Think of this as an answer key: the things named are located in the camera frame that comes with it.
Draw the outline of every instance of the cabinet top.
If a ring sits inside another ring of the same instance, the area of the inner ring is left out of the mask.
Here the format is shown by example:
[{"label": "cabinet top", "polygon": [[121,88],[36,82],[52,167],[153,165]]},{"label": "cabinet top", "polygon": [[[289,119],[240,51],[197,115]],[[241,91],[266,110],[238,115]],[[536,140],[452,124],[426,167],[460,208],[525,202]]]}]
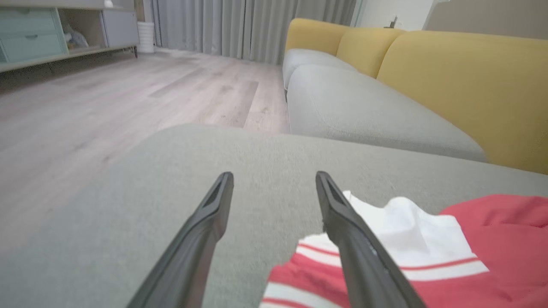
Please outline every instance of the cabinet top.
[{"label": "cabinet top", "polygon": [[60,8],[60,9],[82,9],[82,10],[121,10],[127,12],[134,12],[134,9],[128,8],[106,8],[100,5],[87,6],[85,3],[79,3],[73,1],[72,3],[67,0],[2,0],[0,8],[15,7],[15,8]]}]

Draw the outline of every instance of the gray curtain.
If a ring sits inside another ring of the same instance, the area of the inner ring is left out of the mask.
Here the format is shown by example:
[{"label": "gray curtain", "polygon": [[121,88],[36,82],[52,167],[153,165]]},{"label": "gray curtain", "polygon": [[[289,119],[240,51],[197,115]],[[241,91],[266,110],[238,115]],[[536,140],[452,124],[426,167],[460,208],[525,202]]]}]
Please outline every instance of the gray curtain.
[{"label": "gray curtain", "polygon": [[356,0],[154,0],[156,44],[280,64],[295,17],[349,25]]}]

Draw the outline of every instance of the sofa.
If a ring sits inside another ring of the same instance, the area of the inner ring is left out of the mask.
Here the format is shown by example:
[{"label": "sofa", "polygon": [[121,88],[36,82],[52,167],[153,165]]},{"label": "sofa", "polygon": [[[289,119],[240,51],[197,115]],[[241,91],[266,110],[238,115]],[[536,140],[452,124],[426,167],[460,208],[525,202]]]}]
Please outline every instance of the sofa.
[{"label": "sofa", "polygon": [[548,197],[548,175],[353,142],[189,124],[165,129],[0,255],[0,306],[124,308],[218,175],[234,174],[203,307],[258,307],[270,270],[322,232],[315,175],[431,214],[491,194]]},{"label": "sofa", "polygon": [[548,41],[294,19],[292,134],[548,174]]}]

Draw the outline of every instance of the mint green drawer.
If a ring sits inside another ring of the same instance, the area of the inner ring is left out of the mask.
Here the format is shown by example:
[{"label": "mint green drawer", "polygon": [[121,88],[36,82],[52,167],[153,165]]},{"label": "mint green drawer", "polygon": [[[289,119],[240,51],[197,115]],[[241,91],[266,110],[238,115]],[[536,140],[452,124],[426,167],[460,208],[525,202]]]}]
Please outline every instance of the mint green drawer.
[{"label": "mint green drawer", "polygon": [[51,9],[0,8],[0,35],[55,31]]},{"label": "mint green drawer", "polygon": [[27,35],[2,38],[9,62],[18,62],[63,53],[57,34]]}]

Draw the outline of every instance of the drawer handle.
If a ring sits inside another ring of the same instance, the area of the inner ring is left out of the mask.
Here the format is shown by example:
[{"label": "drawer handle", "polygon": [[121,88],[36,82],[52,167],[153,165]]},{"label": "drawer handle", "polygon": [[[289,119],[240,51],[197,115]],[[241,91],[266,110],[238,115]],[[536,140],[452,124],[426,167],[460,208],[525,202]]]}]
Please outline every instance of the drawer handle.
[{"label": "drawer handle", "polygon": [[22,15],[28,15],[28,14],[31,12],[31,9],[18,9],[18,11],[19,11]]}]

